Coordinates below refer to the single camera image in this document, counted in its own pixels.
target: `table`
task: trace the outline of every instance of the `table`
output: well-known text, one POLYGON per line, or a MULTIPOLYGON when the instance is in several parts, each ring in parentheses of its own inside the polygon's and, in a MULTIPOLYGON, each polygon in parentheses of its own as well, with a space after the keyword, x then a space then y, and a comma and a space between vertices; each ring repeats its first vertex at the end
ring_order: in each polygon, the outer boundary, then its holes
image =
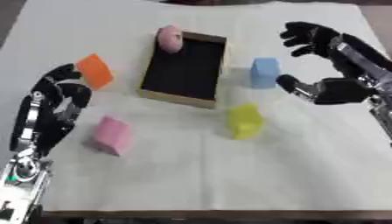
MULTIPOLYGON (((280 88, 247 87, 254 57, 276 57, 283 73, 308 82, 340 76, 329 61, 290 56, 278 34, 295 20, 351 33, 384 52, 350 4, 29 0, 0 52, 0 141, 8 145, 19 101, 44 72, 98 53, 115 81, 94 92, 77 128, 53 149, 47 211, 391 210, 392 151, 366 104, 317 107, 280 88), (228 38, 216 110, 136 96, 155 32, 168 24, 228 38), (258 104, 264 131, 252 140, 231 140, 226 109, 246 102, 258 104), (84 144, 107 114, 131 125, 133 144, 125 157, 84 144)), ((1 159, 9 155, 2 151, 1 159)))

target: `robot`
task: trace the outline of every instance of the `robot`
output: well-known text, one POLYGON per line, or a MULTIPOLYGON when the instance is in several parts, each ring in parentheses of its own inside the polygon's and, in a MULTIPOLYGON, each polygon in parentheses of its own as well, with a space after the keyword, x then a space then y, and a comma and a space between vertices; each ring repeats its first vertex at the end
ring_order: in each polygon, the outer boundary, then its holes
POLYGON ((316 54, 329 59, 343 78, 325 78, 305 84, 284 74, 276 82, 288 93, 318 105, 360 103, 392 138, 392 62, 362 40, 319 24, 291 22, 281 33, 287 47, 300 46, 291 55, 316 54))
POLYGON ((15 155, 0 178, 0 223, 39 223, 40 200, 52 176, 53 161, 46 156, 74 128, 91 97, 88 87, 69 83, 80 77, 73 64, 59 66, 22 100, 10 138, 15 155))
MULTIPOLYGON (((368 99, 370 113, 392 138, 392 62, 360 39, 319 24, 291 22, 286 28, 283 44, 300 46, 291 53, 293 57, 316 54, 329 59, 344 77, 309 85, 284 74, 276 82, 288 93, 318 105, 368 99)), ((0 224, 39 222, 40 200, 52 176, 53 161, 46 156, 74 128, 91 98, 88 87, 63 83, 80 77, 74 65, 60 66, 45 74, 22 100, 10 138, 15 156, 0 178, 0 224), (71 101, 63 105, 67 98, 71 101)))

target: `pink cube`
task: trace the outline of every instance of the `pink cube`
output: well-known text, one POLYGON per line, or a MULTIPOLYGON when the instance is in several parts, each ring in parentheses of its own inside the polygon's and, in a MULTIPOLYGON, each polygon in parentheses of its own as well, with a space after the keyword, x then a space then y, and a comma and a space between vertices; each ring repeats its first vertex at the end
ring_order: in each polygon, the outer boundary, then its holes
POLYGON ((124 122, 104 116, 93 134, 96 146, 107 153, 120 156, 130 142, 130 127, 124 122))

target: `white tablecloth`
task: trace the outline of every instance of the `white tablecloth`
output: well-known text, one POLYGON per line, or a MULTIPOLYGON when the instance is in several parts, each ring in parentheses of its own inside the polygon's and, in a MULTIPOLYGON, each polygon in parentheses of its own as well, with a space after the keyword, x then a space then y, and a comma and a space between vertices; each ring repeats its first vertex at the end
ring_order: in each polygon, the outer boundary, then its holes
POLYGON ((340 76, 329 61, 295 59, 279 32, 308 21, 356 35, 383 51, 358 7, 266 3, 187 7, 141 0, 29 0, 0 51, 1 159, 22 97, 48 70, 98 53, 115 80, 94 97, 50 157, 55 177, 46 210, 392 209, 392 150, 367 105, 321 107, 280 88, 247 87, 255 57, 276 57, 303 81, 340 76), (228 38, 218 108, 141 99, 138 79, 164 25, 228 38), (255 102, 260 136, 228 137, 225 109, 255 102), (132 128, 124 157, 85 142, 102 116, 132 128))

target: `yellow foam block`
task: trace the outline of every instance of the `yellow foam block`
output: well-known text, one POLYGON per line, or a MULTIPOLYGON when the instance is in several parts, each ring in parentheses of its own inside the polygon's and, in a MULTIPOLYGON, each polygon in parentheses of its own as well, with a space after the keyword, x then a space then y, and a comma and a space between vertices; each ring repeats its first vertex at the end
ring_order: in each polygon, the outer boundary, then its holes
POLYGON ((227 126, 233 139, 246 139, 257 135, 263 126, 263 118, 257 111, 257 105, 248 103, 228 110, 227 126))

